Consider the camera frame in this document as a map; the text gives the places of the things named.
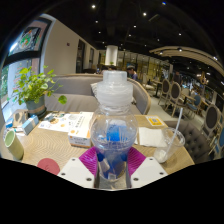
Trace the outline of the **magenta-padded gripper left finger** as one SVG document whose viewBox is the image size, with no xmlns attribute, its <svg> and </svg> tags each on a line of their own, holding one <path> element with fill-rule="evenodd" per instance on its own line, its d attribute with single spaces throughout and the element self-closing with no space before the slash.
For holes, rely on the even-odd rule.
<svg viewBox="0 0 224 224">
<path fill-rule="evenodd" d="M 98 159 L 94 147 L 80 157 L 72 157 L 58 176 L 84 188 L 93 188 L 98 173 Z"/>
</svg>

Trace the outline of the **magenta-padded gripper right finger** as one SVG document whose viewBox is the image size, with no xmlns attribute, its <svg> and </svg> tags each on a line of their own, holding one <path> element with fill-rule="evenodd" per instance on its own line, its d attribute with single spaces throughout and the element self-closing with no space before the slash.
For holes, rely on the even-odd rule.
<svg viewBox="0 0 224 224">
<path fill-rule="evenodd" d="M 167 176 L 154 157 L 146 157 L 134 147 L 128 152 L 126 171 L 128 188 L 140 188 Z"/>
</svg>

